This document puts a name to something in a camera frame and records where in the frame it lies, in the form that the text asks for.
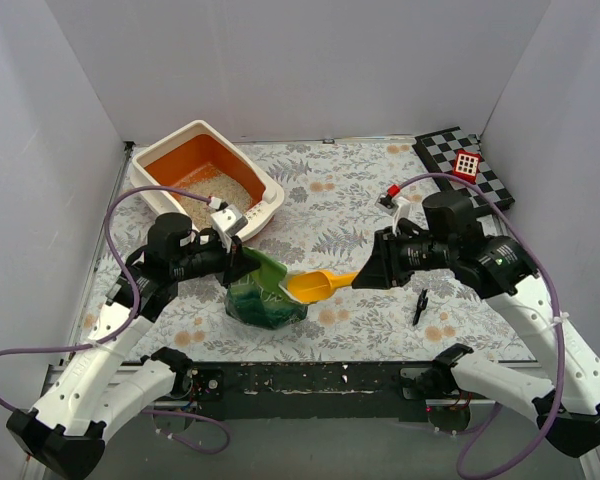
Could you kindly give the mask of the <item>yellow plastic litter scoop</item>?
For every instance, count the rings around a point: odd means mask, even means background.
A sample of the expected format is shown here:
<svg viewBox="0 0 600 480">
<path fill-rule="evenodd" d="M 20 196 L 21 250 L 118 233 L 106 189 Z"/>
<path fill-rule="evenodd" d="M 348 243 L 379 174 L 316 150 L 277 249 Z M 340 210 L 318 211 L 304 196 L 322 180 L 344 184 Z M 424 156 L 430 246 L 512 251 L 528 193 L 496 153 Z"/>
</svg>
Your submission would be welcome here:
<svg viewBox="0 0 600 480">
<path fill-rule="evenodd" d="M 286 283 L 286 290 L 301 303 L 313 304 L 329 299 L 341 288 L 350 287 L 357 272 L 337 275 L 327 270 L 294 274 Z"/>
</svg>

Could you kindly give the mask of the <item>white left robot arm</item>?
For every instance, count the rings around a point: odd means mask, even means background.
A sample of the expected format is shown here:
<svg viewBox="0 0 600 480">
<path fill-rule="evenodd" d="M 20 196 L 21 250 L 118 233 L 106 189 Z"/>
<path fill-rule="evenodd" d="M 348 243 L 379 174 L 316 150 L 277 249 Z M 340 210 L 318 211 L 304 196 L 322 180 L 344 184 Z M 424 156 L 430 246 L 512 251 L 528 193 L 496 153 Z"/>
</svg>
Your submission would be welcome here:
<svg viewBox="0 0 600 480">
<path fill-rule="evenodd" d="M 7 428 L 30 456 L 64 479 L 84 479 L 107 442 L 154 401 L 187 398 L 194 363 L 162 347 L 115 388 L 109 386 L 131 349 L 178 295 L 180 283 L 208 275 L 227 286 L 259 268 L 243 252 L 239 231 L 246 218 L 234 207 L 211 216 L 196 232 L 180 213 L 159 215 L 145 245 L 126 260 L 107 294 L 86 347 L 77 351 L 54 385 L 28 410 L 17 409 Z"/>
</svg>

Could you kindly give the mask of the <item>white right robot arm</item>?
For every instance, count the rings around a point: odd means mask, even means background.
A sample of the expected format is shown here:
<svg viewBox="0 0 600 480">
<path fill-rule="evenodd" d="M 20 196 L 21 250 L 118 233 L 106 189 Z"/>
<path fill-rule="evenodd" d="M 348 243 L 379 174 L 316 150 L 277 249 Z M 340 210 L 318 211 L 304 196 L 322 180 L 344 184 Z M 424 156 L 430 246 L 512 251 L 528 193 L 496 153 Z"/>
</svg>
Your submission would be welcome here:
<svg viewBox="0 0 600 480">
<path fill-rule="evenodd" d="M 371 255 L 352 282 L 355 289 L 406 285 L 418 271 L 450 270 L 514 329 L 546 375 L 537 378 L 492 363 L 456 343 L 438 354 L 409 385 L 426 394 L 461 391 L 490 398 L 537 426 L 560 402 L 546 438 L 578 458 L 600 445 L 600 358 L 553 300 L 540 270 L 508 236 L 483 232 L 471 201 L 456 191 L 437 192 L 422 203 L 426 228 L 401 218 L 374 234 Z"/>
</svg>

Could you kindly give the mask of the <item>green cat litter bag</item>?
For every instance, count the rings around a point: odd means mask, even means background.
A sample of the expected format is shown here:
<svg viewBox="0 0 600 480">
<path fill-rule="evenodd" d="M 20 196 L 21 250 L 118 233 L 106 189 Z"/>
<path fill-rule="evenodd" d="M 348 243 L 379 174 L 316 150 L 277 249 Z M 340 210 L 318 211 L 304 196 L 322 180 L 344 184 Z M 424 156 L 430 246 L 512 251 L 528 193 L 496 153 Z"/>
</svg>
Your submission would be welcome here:
<svg viewBox="0 0 600 480">
<path fill-rule="evenodd" d="M 293 300 L 281 287 L 287 267 L 259 250 L 245 247 L 243 252 L 257 260 L 259 268 L 228 287 L 225 312 L 243 324 L 269 330 L 305 320 L 308 306 Z"/>
</svg>

